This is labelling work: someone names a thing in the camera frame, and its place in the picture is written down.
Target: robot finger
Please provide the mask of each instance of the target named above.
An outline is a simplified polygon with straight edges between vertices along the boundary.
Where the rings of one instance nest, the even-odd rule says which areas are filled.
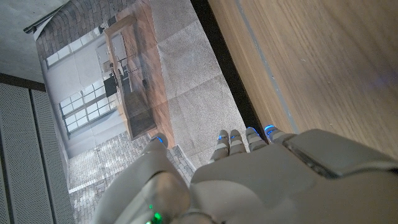
[[[239,131],[232,130],[231,131],[231,148],[229,150],[229,155],[232,156],[233,154],[237,153],[246,153],[246,148],[242,142],[242,137]]]
[[[218,135],[216,150],[214,151],[209,163],[225,158],[229,155],[229,139],[228,132],[221,130]]]
[[[250,152],[267,146],[267,143],[260,137],[257,131],[252,127],[247,128],[246,139],[248,140],[249,143]]]

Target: gray wall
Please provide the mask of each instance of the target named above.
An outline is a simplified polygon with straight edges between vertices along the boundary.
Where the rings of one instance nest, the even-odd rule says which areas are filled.
[[[43,83],[32,25],[68,0],[3,0],[0,7],[0,72]]]
[[[14,223],[73,223],[53,121],[46,93],[0,83],[0,211]]]

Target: blue led light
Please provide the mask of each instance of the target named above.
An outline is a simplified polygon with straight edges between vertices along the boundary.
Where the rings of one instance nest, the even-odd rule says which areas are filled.
[[[267,136],[269,137],[269,134],[270,134],[271,132],[275,131],[275,130],[276,130],[276,129],[270,130],[269,132],[267,132]]]
[[[264,128],[264,130],[267,130],[267,129],[272,128],[272,127],[275,127],[275,126],[272,125],[272,124],[270,124],[270,125],[266,126],[266,127]]]
[[[248,127],[248,128],[253,129],[253,131],[254,131],[256,134],[259,134],[259,133],[257,133],[257,131],[256,131],[254,128],[252,128],[252,127]]]

